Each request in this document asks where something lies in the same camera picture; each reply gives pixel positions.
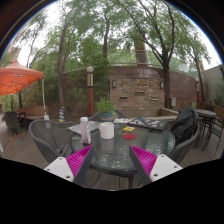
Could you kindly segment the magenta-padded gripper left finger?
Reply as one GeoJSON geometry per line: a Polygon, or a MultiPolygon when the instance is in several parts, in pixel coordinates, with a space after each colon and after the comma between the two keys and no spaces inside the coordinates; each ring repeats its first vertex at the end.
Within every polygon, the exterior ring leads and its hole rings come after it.
{"type": "Polygon", "coordinates": [[[82,186],[93,155],[94,149],[90,145],[67,158],[58,157],[45,168],[45,171],[82,186]]]}

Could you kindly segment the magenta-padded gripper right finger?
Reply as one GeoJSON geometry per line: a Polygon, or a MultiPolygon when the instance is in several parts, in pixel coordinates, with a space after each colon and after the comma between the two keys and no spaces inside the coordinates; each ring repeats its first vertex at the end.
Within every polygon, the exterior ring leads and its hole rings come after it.
{"type": "Polygon", "coordinates": [[[156,156],[137,146],[129,147],[129,155],[143,186],[182,169],[165,154],[156,156]]]}

